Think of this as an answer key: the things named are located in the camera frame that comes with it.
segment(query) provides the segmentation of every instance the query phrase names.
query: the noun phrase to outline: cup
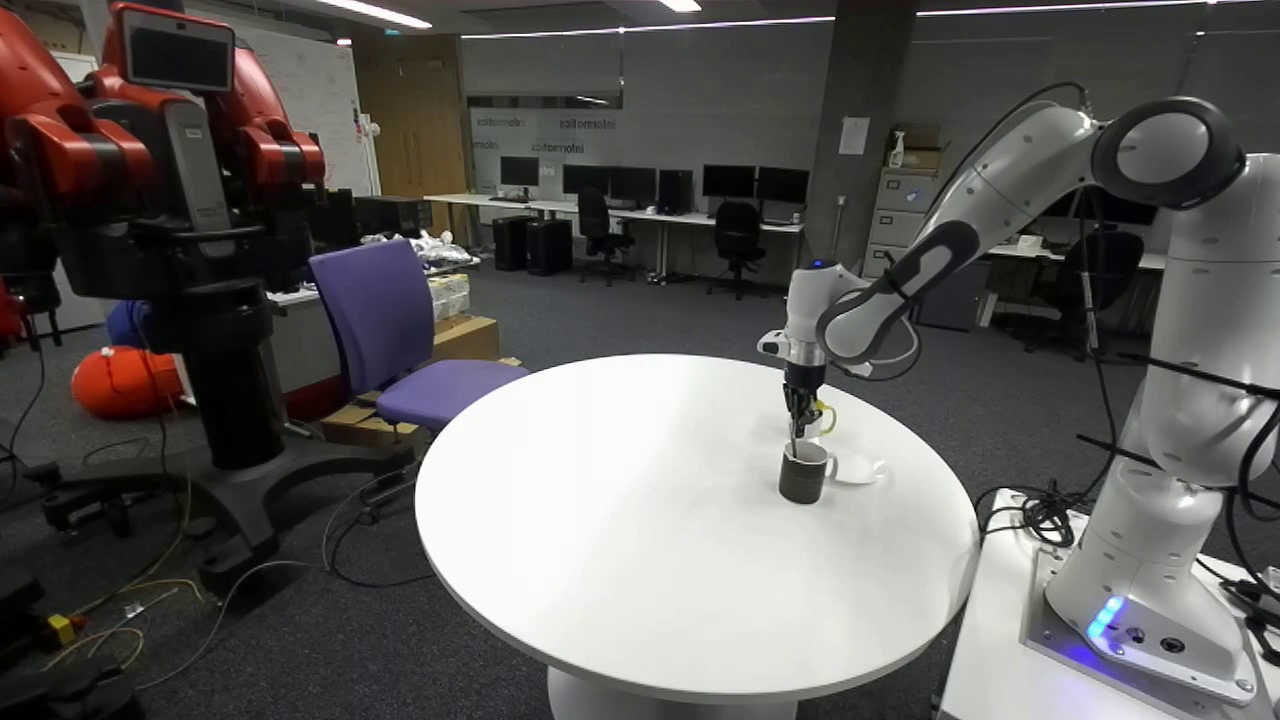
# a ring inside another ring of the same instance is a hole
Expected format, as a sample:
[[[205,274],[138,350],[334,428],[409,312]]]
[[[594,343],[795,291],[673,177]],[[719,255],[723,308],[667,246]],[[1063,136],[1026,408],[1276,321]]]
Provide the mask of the cup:
[[[792,439],[785,452],[780,493],[792,503],[816,503],[825,483],[840,475],[840,456],[816,439]]]

